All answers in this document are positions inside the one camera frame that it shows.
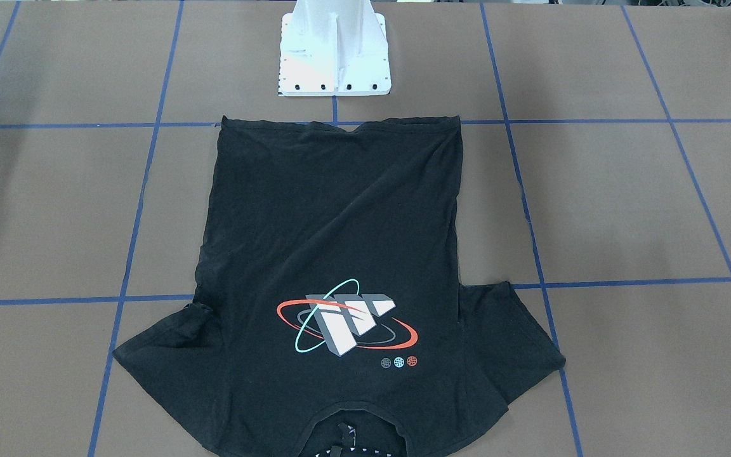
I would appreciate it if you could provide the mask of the black graphic t-shirt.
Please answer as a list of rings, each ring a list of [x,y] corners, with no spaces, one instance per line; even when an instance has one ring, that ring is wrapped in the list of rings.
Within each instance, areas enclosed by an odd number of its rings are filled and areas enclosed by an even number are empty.
[[[223,119],[191,303],[114,358],[220,456],[447,456],[565,366],[459,282],[458,117]]]

